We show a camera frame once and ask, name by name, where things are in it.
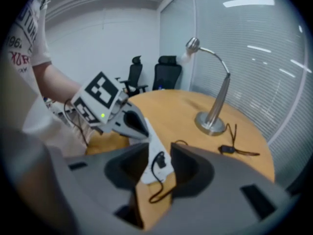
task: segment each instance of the round wooden table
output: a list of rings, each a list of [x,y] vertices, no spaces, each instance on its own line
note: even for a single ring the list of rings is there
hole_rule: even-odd
[[[199,111],[209,112],[215,98],[195,92],[180,90],[152,91],[136,95],[129,99],[148,118],[155,132],[170,152],[171,142],[184,140],[190,146],[217,152],[221,145],[232,145],[229,131],[219,136],[208,136],[195,125],[194,119]],[[267,142],[261,132],[244,114],[235,108],[224,104],[220,118],[225,124],[229,123],[232,130],[237,124],[235,147],[239,150],[257,152],[260,156],[251,157],[237,153],[225,155],[241,160],[259,171],[272,182],[275,180],[274,165]],[[112,151],[129,146],[128,138],[115,132],[99,135],[94,134],[87,149],[87,154],[96,154]],[[176,185],[175,174],[170,174],[165,183],[163,192],[167,192]],[[159,190],[159,184],[145,185],[141,181],[136,186],[139,212],[145,230],[150,229],[168,210],[171,197],[168,196],[157,204],[150,204],[149,197]]]

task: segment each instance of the office chair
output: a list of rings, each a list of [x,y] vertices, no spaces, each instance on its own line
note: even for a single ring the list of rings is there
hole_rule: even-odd
[[[181,65],[176,63],[176,56],[161,56],[155,66],[152,90],[174,89],[181,70]]]
[[[125,84],[128,96],[134,96],[139,94],[140,89],[142,89],[143,92],[146,92],[146,87],[148,87],[148,85],[138,86],[138,80],[140,78],[140,74],[142,71],[142,63],[140,57],[141,56],[133,58],[132,60],[133,64],[130,66],[128,79],[120,81],[120,83]]]

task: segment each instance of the lamp arm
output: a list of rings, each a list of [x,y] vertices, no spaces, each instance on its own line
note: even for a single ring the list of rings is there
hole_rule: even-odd
[[[209,50],[209,49],[206,49],[206,48],[202,48],[202,47],[200,47],[199,50],[202,50],[202,51],[205,51],[205,52],[209,52],[209,53],[211,53],[212,55],[216,56],[216,57],[220,60],[220,62],[222,63],[222,65],[223,65],[223,67],[224,67],[226,73],[227,73],[227,74],[230,73],[229,70],[228,70],[228,68],[227,68],[227,66],[226,66],[226,64],[224,63],[224,61],[223,61],[215,52],[213,52],[213,51],[211,51],[211,50]]]
[[[209,49],[206,49],[206,48],[202,48],[202,47],[199,47],[199,50],[202,50],[204,52],[208,52],[208,53],[216,56],[219,59],[219,61],[222,63],[222,65],[226,71],[226,77],[223,81],[223,84],[222,84],[222,87],[219,91],[219,94],[216,97],[216,100],[213,104],[211,111],[209,112],[209,114],[207,115],[207,117],[205,119],[205,122],[207,124],[209,124],[209,126],[207,127],[209,129],[209,128],[211,128],[211,126],[213,124],[215,124],[216,120],[218,119],[218,117],[220,115],[222,107],[224,105],[225,98],[226,98],[227,91],[228,91],[228,87],[229,87],[229,82],[230,82],[230,72],[229,72],[226,64],[224,63],[224,61],[215,52],[213,52]]]

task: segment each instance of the black cable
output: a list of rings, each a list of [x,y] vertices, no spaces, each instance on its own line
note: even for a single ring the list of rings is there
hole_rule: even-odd
[[[182,143],[184,143],[185,145],[188,145],[187,142],[184,141],[184,140],[176,140],[176,141],[175,141],[175,143],[178,143],[178,142],[182,142]]]
[[[161,181],[161,180],[155,175],[155,173],[154,173],[154,165],[155,165],[155,163],[157,162],[159,156],[163,156],[163,157],[164,157],[164,151],[160,151],[160,152],[155,156],[155,158],[153,159],[152,165],[151,165],[151,172],[152,172],[152,174],[154,175],[154,177],[156,178],[156,180],[158,180],[158,182],[160,183],[161,189],[160,189],[157,193],[153,194],[153,195],[149,198],[149,203],[150,203],[150,204],[158,203],[158,202],[161,201],[163,198],[165,198],[167,195],[169,195],[170,193],[172,193],[172,191],[173,191],[173,189],[174,189],[174,188],[172,188],[172,189],[169,190],[167,193],[165,193],[164,195],[162,195],[161,197],[159,197],[157,200],[154,200],[154,201],[153,201],[153,199],[154,199],[155,197],[157,197],[157,196],[163,191],[163,189],[164,189],[164,186],[163,186],[162,181]]]
[[[74,122],[70,119],[70,117],[67,115],[67,112],[66,112],[66,105],[67,105],[67,103],[70,102],[70,101],[71,101],[71,99],[68,99],[68,100],[66,100],[65,103],[64,103],[64,114],[65,114],[65,117],[68,119],[68,121],[70,121],[73,125],[75,125],[75,126],[79,129],[80,133],[81,133],[82,136],[83,136],[84,142],[85,142],[86,146],[88,147],[88,143],[87,143],[87,141],[86,141],[86,138],[85,138],[85,135],[84,135],[84,132],[83,132],[81,123],[80,123],[80,116],[79,116],[79,114],[78,114],[78,124],[79,124],[79,126],[78,126],[76,123],[74,123]]]
[[[249,151],[241,151],[235,148],[235,140],[236,140],[236,135],[237,135],[237,124],[235,124],[235,133],[233,134],[231,127],[229,125],[229,123],[226,125],[225,131],[227,130],[227,128],[229,128],[230,134],[231,134],[231,139],[232,139],[232,148],[234,148],[234,150],[241,154],[241,155],[246,155],[246,156],[259,156],[260,153],[255,153],[255,152],[249,152]]]

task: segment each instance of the desk lamp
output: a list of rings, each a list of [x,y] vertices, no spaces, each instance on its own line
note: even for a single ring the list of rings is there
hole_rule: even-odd
[[[185,61],[190,60],[191,55],[196,53],[198,50],[208,52],[216,56],[220,60],[220,62],[222,63],[226,71],[226,77],[223,81],[222,87],[213,104],[211,111],[209,113],[199,112],[195,118],[195,124],[202,132],[210,136],[218,136],[225,131],[225,124],[219,118],[219,114],[221,112],[221,109],[223,107],[223,104],[227,95],[228,86],[230,82],[230,72],[228,68],[226,67],[226,64],[224,63],[224,61],[216,53],[214,53],[213,51],[209,49],[200,47],[200,41],[196,37],[193,37],[192,39],[190,39],[188,43],[186,44],[186,53],[184,53],[182,59]]]

